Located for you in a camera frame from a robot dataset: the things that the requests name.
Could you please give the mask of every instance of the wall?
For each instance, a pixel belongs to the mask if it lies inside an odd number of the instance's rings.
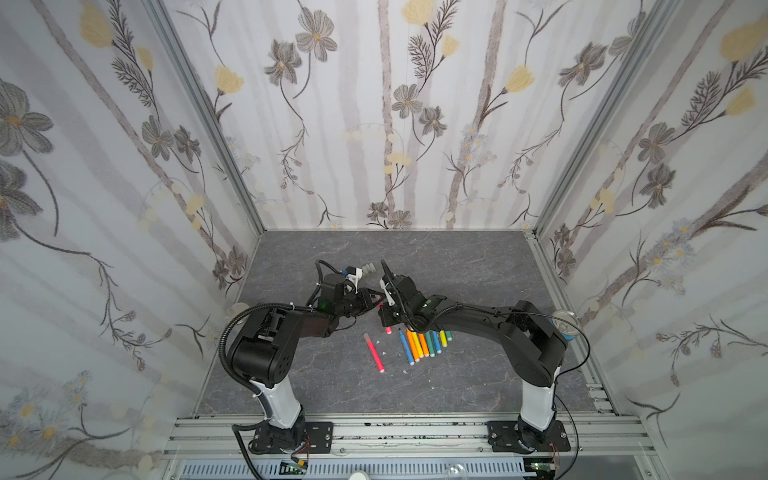
[[[683,2],[541,237],[676,480],[765,478],[766,14]]]
[[[268,228],[523,228],[652,2],[165,2]]]
[[[4,2],[0,44],[0,469],[155,476],[256,239],[140,3]]]

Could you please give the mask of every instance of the red marker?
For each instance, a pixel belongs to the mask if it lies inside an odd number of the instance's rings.
[[[371,354],[373,355],[374,361],[376,361],[376,366],[379,367],[379,372],[384,373],[384,365],[382,364],[382,360],[379,358],[379,354],[376,352],[376,347],[374,347],[373,342],[371,342],[371,337],[369,337],[367,333],[362,337],[366,339],[366,342],[368,342],[368,348],[371,349]]]

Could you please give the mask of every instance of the gray flower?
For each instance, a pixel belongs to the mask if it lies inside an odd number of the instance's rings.
[[[240,275],[245,270],[245,256],[237,250],[237,245],[232,246],[230,252],[230,268],[233,275]]]
[[[627,25],[627,33],[629,35],[623,35],[621,37],[614,38],[613,43],[611,43],[611,47],[608,49],[608,54],[615,57],[617,55],[623,55],[626,53],[626,51],[629,50],[629,47],[632,45],[632,41],[634,40],[635,36],[640,31],[640,26],[643,24],[644,20],[645,12],[640,12],[637,17],[632,18],[629,22],[629,25]]]
[[[29,111],[27,94],[0,80],[0,155],[10,157],[27,144],[39,154],[53,151],[53,144],[39,132],[53,127],[50,118]]]
[[[386,223],[388,223],[389,226],[394,230],[402,230],[411,227],[412,222],[409,220],[409,218],[411,218],[411,212],[407,210],[396,210],[392,212],[392,215],[389,217]]]
[[[0,160],[0,242],[18,238],[15,214],[36,215],[43,211],[21,191],[26,183],[27,174],[22,169]]]
[[[414,100],[419,94],[416,84],[400,85],[395,90],[395,99],[397,102],[392,106],[393,110],[400,110],[400,118],[408,118],[411,113],[418,114],[422,110],[422,102]]]
[[[214,265],[214,278],[219,280],[219,290],[222,290],[227,285],[227,275],[229,275],[230,269],[227,268],[227,264],[224,260],[216,260]]]
[[[565,245],[571,239],[571,229],[562,224],[560,230],[554,231],[554,242],[560,245]]]
[[[176,137],[176,146],[182,154],[187,154],[187,160],[192,163],[192,155],[200,155],[200,141],[192,140],[190,138],[190,132],[184,128],[183,125],[179,125],[179,129],[174,134]]]
[[[563,68],[560,70],[560,81],[558,82],[561,87],[564,87],[571,80],[576,80],[576,83],[583,85],[587,83],[587,78],[590,72],[597,70],[605,63],[605,45],[592,45],[590,41],[584,49],[581,50],[579,55],[576,55],[576,65],[569,68]]]
[[[576,266],[576,259],[574,253],[569,249],[562,250],[558,253],[558,268],[562,271],[563,276],[571,274],[571,268]]]
[[[656,208],[664,205],[667,199],[664,198],[664,189],[672,187],[672,180],[677,170],[670,170],[665,164],[660,164],[648,172],[648,185],[640,190],[641,195],[650,195],[648,208]]]
[[[655,124],[648,131],[647,138],[641,138],[638,145],[643,150],[638,154],[637,159],[639,161],[646,161],[650,156],[650,161],[655,164],[661,162],[666,154],[661,145],[666,145],[672,141],[672,135],[674,135],[674,128],[667,128],[667,122],[660,122]]]
[[[371,213],[367,215],[368,218],[376,219],[379,217],[386,218],[386,213],[389,210],[384,202],[371,203]]]
[[[155,120],[154,115],[149,116],[149,121],[141,124],[141,137],[145,142],[152,145],[152,156],[157,158],[163,156],[163,160],[170,158],[169,147],[174,146],[174,137],[169,131],[160,132],[160,125]]]
[[[436,136],[442,135],[442,132],[448,128],[448,125],[442,123],[440,119],[443,118],[443,114],[440,111],[440,107],[427,107],[422,112],[422,116],[419,117],[419,122],[424,124],[424,130],[422,135],[427,135],[432,130],[435,131]]]
[[[301,57],[296,51],[296,47],[293,46],[293,42],[278,43],[277,40],[272,40],[270,58],[275,61],[275,64],[271,67],[264,67],[264,73],[270,76],[270,82],[279,85],[283,75],[285,75],[289,82],[295,84],[295,69],[301,66]]]
[[[306,53],[314,50],[318,60],[328,60],[326,50],[336,51],[338,48],[329,37],[333,33],[333,22],[328,15],[322,10],[315,10],[313,16],[307,7],[302,7],[299,23],[306,30],[296,34],[296,46],[299,50]]]

